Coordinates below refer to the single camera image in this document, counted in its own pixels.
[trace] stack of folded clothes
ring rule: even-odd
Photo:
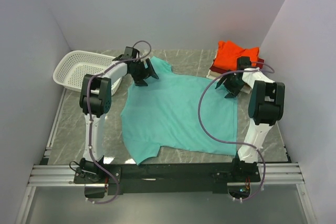
[[[259,47],[244,49],[229,40],[219,41],[217,55],[206,77],[213,80],[229,70],[237,70],[237,59],[241,56],[250,57],[250,61],[264,63],[264,60],[259,58]],[[252,66],[263,68],[262,64],[252,64]]]

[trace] gray table top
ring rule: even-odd
[[[118,56],[123,50],[97,51],[98,53]],[[172,65],[173,72],[206,77],[209,67],[216,55],[216,50],[153,50],[151,55],[166,60]],[[120,113],[127,99],[127,90],[132,78],[127,75],[112,97],[112,107],[107,114],[104,127],[103,147],[105,157],[115,164],[134,164],[122,140]],[[249,126],[249,95],[238,95],[238,132],[237,141],[243,142]],[[85,120],[79,107],[79,92],[66,90],[62,109],[57,119],[56,134],[53,139],[48,165],[67,165],[70,161],[79,161],[85,147]],[[286,162],[286,149],[280,135],[278,125],[268,133],[262,154],[267,162]],[[157,157],[148,158],[143,163],[213,163],[231,162],[233,156],[190,152],[163,146]]]

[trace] gray floor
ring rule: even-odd
[[[305,224],[295,185],[265,186],[240,204],[211,193],[125,194],[106,205],[85,201],[78,187],[38,187],[26,223]]]
[[[118,56],[123,50],[98,51],[111,56]],[[209,67],[216,55],[216,50],[154,50],[151,55],[166,60],[177,74],[189,74],[206,77]],[[134,163],[126,150],[121,134],[120,113],[127,99],[127,89],[132,78],[127,75],[112,98],[112,107],[107,115],[104,128],[104,150],[112,163]],[[237,141],[243,142],[248,130],[247,114],[249,95],[238,96],[238,132]],[[58,118],[58,127],[49,158],[49,165],[67,165],[70,161],[82,158],[85,146],[85,121],[79,107],[79,93],[67,90],[63,107]],[[286,150],[278,126],[268,133],[263,144],[262,154],[267,162],[286,162]],[[190,152],[170,147],[162,147],[158,157],[149,158],[144,163],[209,163],[231,162],[232,156]]]

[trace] white wall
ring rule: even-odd
[[[0,219],[13,223],[43,156],[61,87],[52,73],[69,47],[43,0],[0,0]]]
[[[280,121],[319,223],[336,223],[336,0],[286,0],[261,47],[286,85]]]
[[[72,49],[260,46],[284,0],[47,0]]]

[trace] white laundry basket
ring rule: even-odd
[[[80,92],[84,75],[102,73],[115,57],[86,51],[72,51],[56,67],[53,79],[65,88]],[[121,78],[112,84],[112,95],[117,91]]]

